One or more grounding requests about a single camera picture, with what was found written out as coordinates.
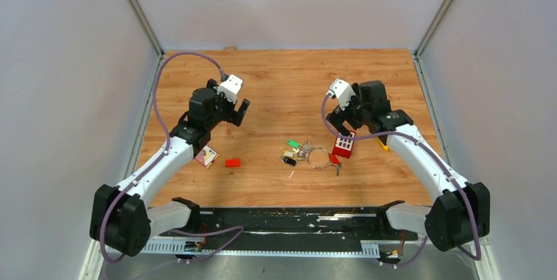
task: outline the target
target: black key fob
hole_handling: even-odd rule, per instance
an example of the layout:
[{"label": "black key fob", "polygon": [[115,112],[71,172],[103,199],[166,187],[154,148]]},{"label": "black key fob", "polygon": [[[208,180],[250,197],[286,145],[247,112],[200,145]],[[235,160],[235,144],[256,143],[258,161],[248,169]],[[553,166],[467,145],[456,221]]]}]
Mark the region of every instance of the black key fob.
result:
[{"label": "black key fob", "polygon": [[293,158],[284,156],[284,157],[282,158],[282,161],[285,162],[285,163],[287,163],[287,164],[290,165],[290,166],[296,166],[296,160],[294,160]]}]

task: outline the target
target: red block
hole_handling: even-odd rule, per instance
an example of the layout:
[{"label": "red block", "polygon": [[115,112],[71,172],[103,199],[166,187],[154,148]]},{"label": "red block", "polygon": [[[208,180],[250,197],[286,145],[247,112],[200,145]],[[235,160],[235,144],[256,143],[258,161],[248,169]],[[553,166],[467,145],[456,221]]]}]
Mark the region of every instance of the red block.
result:
[{"label": "red block", "polygon": [[240,167],[240,159],[226,160],[225,167]]},{"label": "red block", "polygon": [[[356,131],[350,131],[350,136],[355,137]],[[332,154],[344,158],[350,158],[350,156],[352,155],[353,147],[354,147],[354,140],[345,140],[336,137],[336,140],[334,142],[334,148],[332,149]]]}]

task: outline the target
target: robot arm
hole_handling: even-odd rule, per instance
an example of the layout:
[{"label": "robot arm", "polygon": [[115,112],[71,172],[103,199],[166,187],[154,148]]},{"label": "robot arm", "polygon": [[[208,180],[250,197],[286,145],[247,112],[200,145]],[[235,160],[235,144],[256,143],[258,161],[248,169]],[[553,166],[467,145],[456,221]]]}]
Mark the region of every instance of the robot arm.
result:
[{"label": "robot arm", "polygon": [[[471,241],[472,226],[462,197],[451,180],[454,179],[472,205],[479,236],[489,233],[489,190],[482,183],[471,184],[454,171],[427,144],[403,110],[391,109],[382,82],[354,83],[350,86],[345,81],[335,80],[329,93],[339,104],[326,117],[336,130],[348,136],[349,131],[343,126],[347,122],[354,129],[366,126],[370,133],[382,134],[378,138],[383,146],[396,152],[409,165],[432,199],[432,207],[414,206],[403,201],[380,207],[378,216],[383,217],[385,229],[404,229],[427,235],[442,251]],[[418,142],[414,143],[400,136],[400,133],[409,135]],[[430,149],[436,158],[430,156],[418,143]],[[450,177],[443,173],[437,159],[449,170]]]},{"label": "robot arm", "polygon": [[[156,193],[185,164],[209,143],[211,130],[225,121],[240,126],[250,105],[246,99],[234,110],[243,81],[230,75],[220,85],[209,80],[207,86],[194,91],[189,111],[180,117],[169,133],[169,149],[162,145],[135,173],[115,187],[101,186],[95,193],[89,234],[99,240],[100,226],[109,205],[125,187],[133,186],[117,203],[106,225],[105,243],[120,252],[134,256],[156,235],[175,228],[194,231],[199,226],[199,206],[191,201],[174,198],[165,206],[149,208]],[[155,160],[163,156],[158,163]],[[136,180],[139,174],[147,171]]]}]

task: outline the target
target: wood grain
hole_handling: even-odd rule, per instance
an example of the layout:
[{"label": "wood grain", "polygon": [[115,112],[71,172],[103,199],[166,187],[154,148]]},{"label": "wood grain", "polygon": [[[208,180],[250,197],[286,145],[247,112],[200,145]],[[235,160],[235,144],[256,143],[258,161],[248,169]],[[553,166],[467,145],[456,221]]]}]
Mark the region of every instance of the wood grain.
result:
[{"label": "wood grain", "polygon": [[[404,49],[206,51],[228,74],[244,80],[240,97],[251,106],[237,128],[221,123],[209,146],[221,154],[209,169],[193,160],[175,174],[153,205],[183,197],[202,206],[355,206],[381,205],[393,200],[430,204],[427,192],[405,163],[384,152],[375,139],[356,142],[350,159],[335,168],[311,169],[299,162],[293,168],[280,161],[286,141],[309,140],[332,150],[335,136],[323,126],[320,105],[335,78],[347,82],[381,80],[393,109],[415,121],[426,140],[439,151],[435,132],[412,59]],[[192,91],[218,79],[214,66],[201,58],[181,56],[164,69],[158,88],[158,107],[172,128],[188,109]],[[327,110],[332,110],[329,101]],[[360,129],[359,135],[366,134]],[[164,142],[151,114],[140,164]],[[240,158],[239,168],[225,168],[228,158]]]}]

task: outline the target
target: metal key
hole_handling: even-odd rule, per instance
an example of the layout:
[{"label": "metal key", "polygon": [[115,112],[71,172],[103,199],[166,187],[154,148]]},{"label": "metal key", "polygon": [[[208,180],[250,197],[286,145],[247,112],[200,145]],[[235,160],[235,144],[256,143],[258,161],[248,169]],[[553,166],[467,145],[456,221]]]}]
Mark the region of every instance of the metal key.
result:
[{"label": "metal key", "polygon": [[338,158],[336,158],[336,156],[334,156],[334,154],[329,154],[329,161],[330,161],[330,165],[333,165],[333,166],[336,167],[336,175],[339,176],[340,168],[342,167],[342,164],[340,163]]}]

